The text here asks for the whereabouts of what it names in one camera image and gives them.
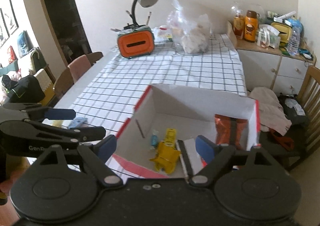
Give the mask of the yellow snack packet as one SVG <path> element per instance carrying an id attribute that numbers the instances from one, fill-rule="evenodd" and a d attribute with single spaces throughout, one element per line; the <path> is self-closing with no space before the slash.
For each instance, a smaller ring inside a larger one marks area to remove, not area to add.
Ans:
<path id="1" fill-rule="evenodd" d="M 157 145 L 155 157 L 150 159 L 157 172 L 169 175 L 175 171 L 181 154 L 181 151 L 176 148 L 176 136 L 176 129 L 167 128 L 164 140 Z"/>

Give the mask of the green snack packet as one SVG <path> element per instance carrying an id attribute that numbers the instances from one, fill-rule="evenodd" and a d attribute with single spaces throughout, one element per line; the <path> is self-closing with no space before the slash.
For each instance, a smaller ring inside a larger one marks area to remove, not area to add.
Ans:
<path id="1" fill-rule="evenodd" d="M 180 160 L 185 178 L 192 178 L 207 165 L 197 153 L 196 143 L 193 138 L 177 140 L 176 148 L 180 151 Z"/>

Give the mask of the orange foil snack bag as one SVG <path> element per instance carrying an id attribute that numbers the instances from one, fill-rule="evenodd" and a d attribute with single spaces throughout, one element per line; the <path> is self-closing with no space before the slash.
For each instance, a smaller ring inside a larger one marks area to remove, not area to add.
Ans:
<path id="1" fill-rule="evenodd" d="M 243 118 L 234 118 L 215 114 L 215 129 L 217 145 L 232 145 L 237 150 L 249 150 L 257 144 L 255 122 Z"/>

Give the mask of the brown wooden chair left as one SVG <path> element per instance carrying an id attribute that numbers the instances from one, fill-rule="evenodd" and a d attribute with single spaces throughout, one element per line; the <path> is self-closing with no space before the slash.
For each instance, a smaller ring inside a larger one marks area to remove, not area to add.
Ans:
<path id="1" fill-rule="evenodd" d="M 53 85 L 53 90 L 57 98 L 62 96 L 73 86 L 74 80 L 72 78 L 70 69 L 67 67 L 56 80 Z"/>

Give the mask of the white black checkered tablecloth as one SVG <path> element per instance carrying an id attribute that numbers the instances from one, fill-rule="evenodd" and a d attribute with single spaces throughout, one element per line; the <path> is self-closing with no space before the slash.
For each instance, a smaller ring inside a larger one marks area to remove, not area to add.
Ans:
<path id="1" fill-rule="evenodd" d="M 168 43 L 157 46 L 148 56 L 126 59 L 116 54 L 112 60 L 102 58 L 56 107 L 73 109 L 87 120 L 86 127 L 103 127 L 108 136 L 117 139 L 122 125 L 132 117 L 135 104 L 152 84 L 227 91 L 247 97 L 239 54 L 226 35 L 215 35 L 208 51 L 198 55 L 179 54 Z M 106 165 L 122 180 L 142 178 L 121 172 L 112 156 Z"/>

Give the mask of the white red cardboard box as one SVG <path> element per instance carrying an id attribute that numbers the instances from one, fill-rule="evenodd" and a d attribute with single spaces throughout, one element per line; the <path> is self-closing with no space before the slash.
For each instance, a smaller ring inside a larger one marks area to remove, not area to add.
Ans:
<path id="1" fill-rule="evenodd" d="M 194 140 L 203 135 L 214 142 L 216 114 L 247 120 L 241 146 L 249 150 L 258 144 L 258 101 L 227 91 L 169 84 L 149 85 L 135 104 L 132 117 L 118 131 L 117 149 L 112 157 L 119 164 L 119 170 L 130 176 L 185 177 L 181 162 L 170 175 L 155 170 L 151 159 L 156 152 L 151 147 L 151 135 L 157 131 L 158 139 L 162 141 L 167 129 L 175 129 L 178 140 Z"/>

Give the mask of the blue wrapped candy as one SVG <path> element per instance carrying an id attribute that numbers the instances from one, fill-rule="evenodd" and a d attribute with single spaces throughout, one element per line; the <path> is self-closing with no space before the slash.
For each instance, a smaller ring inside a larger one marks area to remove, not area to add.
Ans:
<path id="1" fill-rule="evenodd" d="M 157 130 L 153 130 L 152 131 L 152 135 L 151 135 L 151 138 L 150 138 L 150 145 L 152 148 L 156 149 L 157 148 L 157 145 L 158 145 L 158 131 Z"/>

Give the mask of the pink cushioned chair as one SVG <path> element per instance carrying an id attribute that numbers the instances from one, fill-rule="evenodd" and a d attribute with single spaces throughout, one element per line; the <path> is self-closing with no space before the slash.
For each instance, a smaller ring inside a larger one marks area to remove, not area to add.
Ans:
<path id="1" fill-rule="evenodd" d="M 86 55 L 76 58 L 68 65 L 73 81 L 76 83 L 92 67 Z"/>

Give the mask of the beige cloth on chair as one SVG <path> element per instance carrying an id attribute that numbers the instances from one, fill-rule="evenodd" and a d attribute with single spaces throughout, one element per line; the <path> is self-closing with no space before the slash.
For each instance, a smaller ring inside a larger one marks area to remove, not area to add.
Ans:
<path id="1" fill-rule="evenodd" d="M 292 125 L 286 118 L 276 94 L 269 88 L 256 87 L 249 97 L 259 102 L 260 125 L 263 132 L 270 129 L 284 136 Z"/>

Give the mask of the black bag on chair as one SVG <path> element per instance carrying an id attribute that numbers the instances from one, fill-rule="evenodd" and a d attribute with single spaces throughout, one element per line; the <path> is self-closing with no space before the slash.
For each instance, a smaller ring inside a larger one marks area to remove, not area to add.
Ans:
<path id="1" fill-rule="evenodd" d="M 306 124 L 309 121 L 306 111 L 297 101 L 296 95 L 280 94 L 278 100 L 283 107 L 286 118 L 291 121 L 292 125 Z"/>

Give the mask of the white wooden cabinet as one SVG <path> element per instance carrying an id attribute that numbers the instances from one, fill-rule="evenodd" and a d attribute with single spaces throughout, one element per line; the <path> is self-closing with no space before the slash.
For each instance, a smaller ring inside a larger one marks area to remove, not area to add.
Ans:
<path id="1" fill-rule="evenodd" d="M 230 22 L 227 22 L 227 35 L 235 46 L 244 70 L 248 91 L 265 87 L 276 94 L 297 94 L 312 60 L 299 56 L 285 56 L 279 49 L 261 48 L 254 43 L 236 39 Z"/>

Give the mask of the wooden chair right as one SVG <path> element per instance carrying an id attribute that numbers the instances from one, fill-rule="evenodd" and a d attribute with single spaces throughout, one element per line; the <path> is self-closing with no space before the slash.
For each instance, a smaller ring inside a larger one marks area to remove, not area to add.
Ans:
<path id="1" fill-rule="evenodd" d="M 298 156 L 284 159 L 287 170 L 291 171 L 319 149 L 319 68 L 309 66 L 297 95 L 297 102 L 306 114 L 303 125 L 302 152 Z"/>

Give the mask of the orange tissue box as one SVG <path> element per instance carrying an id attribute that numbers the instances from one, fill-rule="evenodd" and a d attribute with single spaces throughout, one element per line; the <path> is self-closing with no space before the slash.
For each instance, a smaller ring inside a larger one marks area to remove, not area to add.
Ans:
<path id="1" fill-rule="evenodd" d="M 147 25 L 123 30 L 118 33 L 117 45 L 124 58 L 149 55 L 155 48 L 154 35 Z"/>

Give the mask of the clear plastic bag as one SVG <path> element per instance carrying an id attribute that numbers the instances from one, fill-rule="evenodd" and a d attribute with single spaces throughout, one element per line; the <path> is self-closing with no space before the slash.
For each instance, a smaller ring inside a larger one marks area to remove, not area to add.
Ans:
<path id="1" fill-rule="evenodd" d="M 212 23 L 207 14 L 195 17 L 178 1 L 171 0 L 172 12 L 167 17 L 175 50 L 184 55 L 205 53 L 212 35 Z"/>

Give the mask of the clear water bottle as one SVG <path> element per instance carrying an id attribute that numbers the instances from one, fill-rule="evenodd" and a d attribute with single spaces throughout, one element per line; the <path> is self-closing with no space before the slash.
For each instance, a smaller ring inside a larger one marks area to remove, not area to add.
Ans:
<path id="1" fill-rule="evenodd" d="M 290 56 L 299 55 L 299 45 L 300 45 L 300 28 L 293 27 L 291 37 L 289 38 L 287 44 L 287 52 Z"/>

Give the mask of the orange thermos bottle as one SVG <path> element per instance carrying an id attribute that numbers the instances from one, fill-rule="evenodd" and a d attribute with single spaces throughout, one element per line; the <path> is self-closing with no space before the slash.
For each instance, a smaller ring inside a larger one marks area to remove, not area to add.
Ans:
<path id="1" fill-rule="evenodd" d="M 258 14 L 253 10 L 248 10 L 245 17 L 244 39 L 248 42 L 254 43 L 256 33 L 258 30 L 259 21 Z"/>

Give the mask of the amber glass bottle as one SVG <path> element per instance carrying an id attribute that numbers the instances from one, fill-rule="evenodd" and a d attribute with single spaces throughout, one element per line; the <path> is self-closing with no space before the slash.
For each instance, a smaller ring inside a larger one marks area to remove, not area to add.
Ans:
<path id="1" fill-rule="evenodd" d="M 242 40 L 244 36 L 245 18 L 241 9 L 237 9 L 233 19 L 233 32 L 237 39 Z"/>

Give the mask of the yellow tissue box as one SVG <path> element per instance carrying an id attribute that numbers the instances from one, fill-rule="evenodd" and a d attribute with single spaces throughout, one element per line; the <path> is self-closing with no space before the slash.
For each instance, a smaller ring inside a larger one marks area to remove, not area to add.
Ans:
<path id="1" fill-rule="evenodd" d="M 288 43 L 292 35 L 292 28 L 286 24 L 281 24 L 277 22 L 271 23 L 271 26 L 279 31 L 280 41 L 283 43 Z"/>

